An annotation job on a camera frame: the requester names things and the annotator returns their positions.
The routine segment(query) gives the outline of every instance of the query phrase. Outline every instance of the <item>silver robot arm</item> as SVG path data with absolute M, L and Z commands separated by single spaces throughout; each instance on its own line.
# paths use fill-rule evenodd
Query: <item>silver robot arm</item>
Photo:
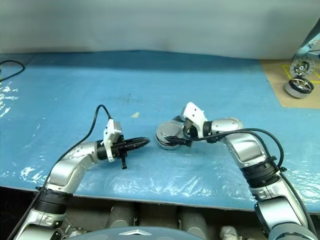
M 77 190 L 86 171 L 101 160 L 113 162 L 122 159 L 126 169 L 127 151 L 138 149 L 149 143 L 146 137 L 124 140 L 119 122 L 108 120 L 103 140 L 77 145 L 52 168 L 39 197 L 21 225 L 15 240 L 55 240 L 61 234 L 60 227 L 66 218 L 67 204 Z
M 244 127 L 236 118 L 208 121 L 204 112 L 192 102 L 183 108 L 180 121 L 183 122 L 182 131 L 193 138 L 241 130 Z M 171 140 L 173 143 L 191 145 L 181 140 L 179 142 L 176 137 Z M 307 217 L 275 165 L 275 159 L 266 156 L 259 140 L 249 133 L 230 134 L 218 140 L 227 145 L 249 184 L 249 189 L 257 200 L 255 212 L 269 240 L 297 237 L 317 239 L 308 230 Z

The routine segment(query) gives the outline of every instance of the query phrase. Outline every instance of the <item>black wire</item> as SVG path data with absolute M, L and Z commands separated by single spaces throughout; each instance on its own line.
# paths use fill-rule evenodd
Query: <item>black wire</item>
M 311 51 L 309 51 L 309 53 L 311 53 L 311 52 L 317 52 L 317 51 L 320 51 L 320 49 L 317 49 L 317 50 L 311 50 Z
M 270 152 L 269 152 L 265 142 L 262 140 L 262 138 L 258 134 L 256 134 L 253 131 L 264 133 L 264 134 L 268 135 L 269 137 L 271 137 L 275 141 L 275 143 L 277 144 L 277 146 L 279 148 L 279 151 L 280 151 L 280 159 L 279 159 L 279 163 L 277 165 L 277 167 L 280 168 L 282 163 L 283 163 L 283 161 L 284 161 L 284 149 L 283 149 L 282 145 L 280 144 L 280 142 L 278 141 L 278 139 L 274 135 L 272 135 L 270 132 L 268 132 L 266 130 L 263 130 L 263 129 L 260 129 L 260 128 L 242 128 L 242 129 L 239 129 L 239 130 L 226 131 L 226 132 L 221 132 L 221 133 L 208 135 L 208 136 L 204 136 L 204 137 L 198 137 L 198 138 L 190 137 L 190 136 L 187 135 L 187 133 L 185 131 L 183 131 L 183 135 L 184 135 L 185 138 L 187 138 L 188 140 L 191 140 L 191 141 L 203 141 L 203 140 L 208 140 L 208 139 L 211 139 L 211 138 L 216 139 L 217 137 L 223 137 L 223 136 L 225 137 L 225 136 L 228 136 L 228 135 L 231 135 L 231 134 L 251 134 L 251 135 L 255 136 L 260 141 L 260 143 L 261 143 L 261 145 L 262 145 L 262 147 L 263 147 L 263 149 L 265 151 L 265 154 L 266 154 L 267 158 L 270 158 L 271 155 L 270 155 Z M 310 217 L 310 215 L 308 213 L 308 210 L 307 210 L 304 202 L 301 200 L 301 198 L 298 195 L 297 191 L 292 186 L 290 181 L 286 178 L 286 176 L 281 171 L 279 171 L 279 172 L 280 172 L 280 176 L 286 182 L 286 184 L 288 185 L 288 187 L 292 191 L 293 195 L 297 199 L 298 203 L 300 204 L 300 206 L 302 208 L 302 211 L 303 211 L 303 213 L 304 213 L 304 215 L 306 217 L 309 230 L 315 236 L 317 236 L 317 232 L 316 232 L 314 223 L 312 222 L 312 219 L 311 219 L 311 217 Z
M 15 60 L 5 60 L 5 61 L 2 61 L 2 62 L 0 62 L 0 66 L 1 66 L 2 64 L 4 64 L 4 63 L 16 63 L 16 64 L 19 64 L 19 65 L 22 67 L 22 69 L 21 69 L 20 71 L 17 71 L 16 73 L 10 75 L 10 76 L 7 76 L 7 77 L 5 77 L 5 78 L 0 78 L 0 82 L 14 77 L 14 76 L 22 73 L 22 72 L 26 69 L 25 65 L 23 65 L 21 62 L 15 61 Z
M 76 146 L 78 146 L 79 144 L 81 144 L 83 141 L 85 141 L 90 135 L 91 133 L 93 132 L 94 128 L 95 128 L 95 125 L 96 125 L 96 121 L 97 121 L 97 116 L 98 116 L 98 112 L 99 112 L 99 109 L 100 108 L 103 108 L 105 113 L 107 114 L 108 116 L 108 119 L 111 119 L 111 115 L 109 114 L 107 108 L 100 104 L 99 106 L 96 107 L 96 110 L 95 110 L 95 113 L 94 113 L 94 117 L 93 117 L 93 121 L 92 121 L 92 124 L 91 124 L 91 127 L 90 127 L 90 130 L 89 132 L 80 140 L 78 141 L 76 144 L 74 144 L 72 147 L 70 147 L 67 151 L 65 151 L 59 158 L 58 160 L 55 162 L 55 164 L 53 165 L 53 167 L 59 162 L 61 161 L 72 149 L 74 149 Z M 38 198 L 40 197 L 40 194 L 43 192 L 47 182 L 48 182 L 48 179 L 49 179 L 49 176 L 51 174 L 51 171 L 53 169 L 53 167 L 51 168 L 49 174 L 46 176 L 46 179 L 44 181 L 44 184 L 42 185 L 41 189 L 38 191 L 38 193 L 36 194 L 36 196 L 34 197 L 33 201 L 31 202 L 31 204 L 29 205 L 29 207 L 27 208 L 27 210 L 25 211 L 25 213 L 23 214 L 23 216 L 20 218 L 19 222 L 16 224 L 16 226 L 14 227 L 14 229 L 12 230 L 12 232 L 10 233 L 10 235 L 8 236 L 7 240 L 11 240 L 15 237 L 17 231 L 20 229 L 21 225 L 24 223 L 25 219 L 27 218 L 30 210 L 34 207 L 36 201 L 38 200 Z

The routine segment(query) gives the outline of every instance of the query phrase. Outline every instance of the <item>blue table mat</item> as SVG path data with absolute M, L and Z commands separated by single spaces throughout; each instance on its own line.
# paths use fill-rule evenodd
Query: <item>blue table mat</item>
M 254 199 L 222 143 L 195 142 L 174 151 L 159 148 L 157 126 L 180 114 L 187 102 L 209 120 L 236 117 L 245 127 L 276 135 L 285 151 L 288 179 L 309 211 L 320 212 L 320 111 L 280 106 L 257 60 L 210 55 L 111 51 L 3 54 L 26 70 L 1 83 L 0 185 L 33 190 L 59 156 L 89 130 L 104 104 L 125 138 L 151 142 L 121 161 L 87 171 L 78 196 L 220 209 L 252 210 Z M 1 76 L 17 71 L 4 64 Z M 89 141 L 103 138 L 98 115 Z M 274 143 L 265 137 L 272 155 Z

